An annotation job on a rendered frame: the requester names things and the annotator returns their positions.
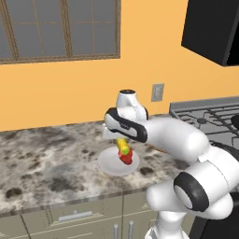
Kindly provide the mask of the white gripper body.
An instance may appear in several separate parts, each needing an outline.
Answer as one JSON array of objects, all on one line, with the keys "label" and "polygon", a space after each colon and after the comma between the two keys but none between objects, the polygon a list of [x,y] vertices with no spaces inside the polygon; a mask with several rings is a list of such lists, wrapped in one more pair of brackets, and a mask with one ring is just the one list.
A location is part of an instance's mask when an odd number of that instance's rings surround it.
[{"label": "white gripper body", "polygon": [[113,133],[106,127],[106,124],[103,123],[103,138],[104,139],[128,138],[128,135],[121,134],[119,132]]}]

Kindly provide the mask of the yellow corn cob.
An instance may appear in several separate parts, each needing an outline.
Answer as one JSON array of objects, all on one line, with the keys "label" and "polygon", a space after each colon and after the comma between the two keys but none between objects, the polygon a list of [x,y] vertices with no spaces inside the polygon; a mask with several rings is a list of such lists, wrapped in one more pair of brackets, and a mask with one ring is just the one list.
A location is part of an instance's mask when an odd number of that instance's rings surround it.
[{"label": "yellow corn cob", "polygon": [[117,147],[119,149],[119,152],[122,155],[127,155],[129,153],[129,146],[127,144],[127,141],[124,138],[118,138],[116,140]]}]

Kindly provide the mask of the white round plate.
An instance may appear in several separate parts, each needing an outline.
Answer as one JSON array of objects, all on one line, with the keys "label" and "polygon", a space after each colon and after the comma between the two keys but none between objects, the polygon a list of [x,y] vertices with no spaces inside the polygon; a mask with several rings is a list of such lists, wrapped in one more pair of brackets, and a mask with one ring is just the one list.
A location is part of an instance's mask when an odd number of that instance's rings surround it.
[{"label": "white round plate", "polygon": [[134,172],[140,163],[136,152],[133,152],[133,162],[125,164],[118,155],[118,148],[111,147],[103,150],[98,156],[98,164],[102,171],[111,176],[126,176]]}]

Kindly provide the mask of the red steak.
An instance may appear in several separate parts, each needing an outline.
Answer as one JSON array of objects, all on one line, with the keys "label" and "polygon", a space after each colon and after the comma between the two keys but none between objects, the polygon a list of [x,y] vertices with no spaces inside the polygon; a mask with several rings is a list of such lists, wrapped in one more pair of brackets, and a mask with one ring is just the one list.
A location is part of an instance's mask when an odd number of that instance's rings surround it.
[{"label": "red steak", "polygon": [[126,155],[123,155],[120,151],[118,152],[119,159],[126,165],[133,163],[133,150],[130,149]]}]

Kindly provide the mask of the beige drawer front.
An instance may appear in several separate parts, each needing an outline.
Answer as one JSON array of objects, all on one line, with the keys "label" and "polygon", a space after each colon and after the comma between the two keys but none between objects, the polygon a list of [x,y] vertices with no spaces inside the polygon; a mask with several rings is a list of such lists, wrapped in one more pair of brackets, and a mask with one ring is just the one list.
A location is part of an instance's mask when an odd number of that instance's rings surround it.
[{"label": "beige drawer front", "polygon": [[146,214],[151,218],[156,218],[157,216],[157,213],[149,208],[144,191],[125,194],[123,196],[123,215],[132,216],[139,214]]},{"label": "beige drawer front", "polygon": [[20,215],[0,218],[0,239],[30,239]]},{"label": "beige drawer front", "polygon": [[[92,211],[92,216],[58,221],[61,216]],[[30,239],[114,239],[114,224],[122,222],[122,197],[47,206],[22,215]]]}]

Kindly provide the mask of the grey gas hob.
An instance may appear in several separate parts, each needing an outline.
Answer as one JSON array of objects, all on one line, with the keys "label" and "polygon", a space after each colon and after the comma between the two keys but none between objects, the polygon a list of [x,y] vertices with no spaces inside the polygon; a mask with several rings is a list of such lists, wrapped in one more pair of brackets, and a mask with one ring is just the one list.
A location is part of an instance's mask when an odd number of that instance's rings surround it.
[{"label": "grey gas hob", "polygon": [[210,141],[239,149],[239,130],[231,121],[239,116],[239,96],[174,102],[169,114],[201,130]]}]

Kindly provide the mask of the brown framed window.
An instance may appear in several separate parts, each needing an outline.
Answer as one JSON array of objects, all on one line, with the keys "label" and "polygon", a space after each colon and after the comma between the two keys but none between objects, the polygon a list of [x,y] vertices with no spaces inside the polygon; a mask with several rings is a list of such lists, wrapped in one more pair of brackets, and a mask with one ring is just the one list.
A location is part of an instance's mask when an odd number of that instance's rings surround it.
[{"label": "brown framed window", "polygon": [[0,64],[118,59],[121,0],[0,0]]}]

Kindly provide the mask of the black pan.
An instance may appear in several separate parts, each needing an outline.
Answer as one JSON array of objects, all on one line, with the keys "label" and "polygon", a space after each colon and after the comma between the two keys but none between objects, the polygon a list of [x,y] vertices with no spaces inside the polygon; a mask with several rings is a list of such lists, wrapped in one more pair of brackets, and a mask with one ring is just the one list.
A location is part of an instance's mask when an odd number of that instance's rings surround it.
[{"label": "black pan", "polygon": [[232,125],[239,130],[239,115],[234,115],[231,117]]}]

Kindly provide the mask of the black oven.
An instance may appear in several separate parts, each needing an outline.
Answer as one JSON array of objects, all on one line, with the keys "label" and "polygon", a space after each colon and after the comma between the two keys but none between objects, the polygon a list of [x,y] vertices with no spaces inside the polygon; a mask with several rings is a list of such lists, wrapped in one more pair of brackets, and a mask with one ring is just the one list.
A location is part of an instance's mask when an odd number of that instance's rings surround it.
[{"label": "black oven", "polygon": [[232,213],[225,219],[212,220],[196,217],[190,239],[239,239],[239,192],[231,193]]}]

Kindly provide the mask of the grey wall socket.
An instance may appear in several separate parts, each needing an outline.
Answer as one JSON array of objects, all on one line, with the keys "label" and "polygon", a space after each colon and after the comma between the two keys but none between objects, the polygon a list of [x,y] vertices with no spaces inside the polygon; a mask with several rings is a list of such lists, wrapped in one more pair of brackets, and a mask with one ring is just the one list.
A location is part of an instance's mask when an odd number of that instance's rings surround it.
[{"label": "grey wall socket", "polygon": [[151,92],[151,101],[152,102],[160,102],[162,100],[164,90],[163,83],[157,83],[152,85],[152,92]]}]

